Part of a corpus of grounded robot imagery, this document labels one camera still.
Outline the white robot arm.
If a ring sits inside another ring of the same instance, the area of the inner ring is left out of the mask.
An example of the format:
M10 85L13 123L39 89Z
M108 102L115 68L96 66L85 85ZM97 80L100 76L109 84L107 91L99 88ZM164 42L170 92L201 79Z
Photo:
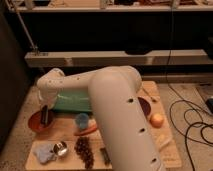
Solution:
M66 76L54 68L37 81L41 102L52 107L63 90L88 92L114 171L166 171L137 97L141 76L131 66L111 66Z

